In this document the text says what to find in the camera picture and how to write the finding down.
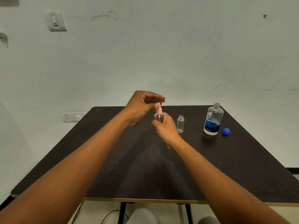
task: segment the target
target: electrical socket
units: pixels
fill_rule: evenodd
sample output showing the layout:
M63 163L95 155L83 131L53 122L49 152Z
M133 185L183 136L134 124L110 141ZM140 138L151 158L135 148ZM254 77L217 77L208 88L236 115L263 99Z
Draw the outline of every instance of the electrical socket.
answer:
M60 112L63 122L79 122L87 112Z

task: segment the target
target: table leg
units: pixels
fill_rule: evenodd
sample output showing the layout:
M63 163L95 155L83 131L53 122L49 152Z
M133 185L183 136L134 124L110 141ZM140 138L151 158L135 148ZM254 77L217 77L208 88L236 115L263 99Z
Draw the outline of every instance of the table leg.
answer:
M119 209L118 224L123 224L123 219L125 217L127 202L121 202L121 207Z
M191 206L190 206L190 204L185 204L185 206L186 206L186 211L187 211L188 222L189 222L189 224L193 224Z

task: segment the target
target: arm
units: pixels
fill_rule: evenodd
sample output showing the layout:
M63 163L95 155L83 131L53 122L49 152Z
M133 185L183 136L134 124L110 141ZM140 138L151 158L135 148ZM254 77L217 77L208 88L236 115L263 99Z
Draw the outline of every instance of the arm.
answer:
M67 223L126 126L164 101L161 95L136 91L117 116L2 210L0 223Z
M152 122L159 136L184 161L186 168L203 192L221 223L288 222L254 195L226 176L178 134L172 118L164 113L164 122Z

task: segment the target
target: person's left hand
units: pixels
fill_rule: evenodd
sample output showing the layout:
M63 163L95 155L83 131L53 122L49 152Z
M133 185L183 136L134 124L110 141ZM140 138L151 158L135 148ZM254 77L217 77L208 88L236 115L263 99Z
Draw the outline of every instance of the person's left hand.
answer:
M149 110L157 108L157 102L165 102L165 97L148 91L137 90L129 100L122 113L128 118L129 125L134 125L142 119Z

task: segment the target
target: blue label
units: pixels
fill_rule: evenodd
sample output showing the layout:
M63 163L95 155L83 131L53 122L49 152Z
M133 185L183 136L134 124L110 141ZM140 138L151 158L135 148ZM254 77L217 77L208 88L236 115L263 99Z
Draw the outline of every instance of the blue label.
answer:
M204 125L204 129L206 131L216 133L219 130L219 126L217 123L211 122L211 121L206 121L206 124Z

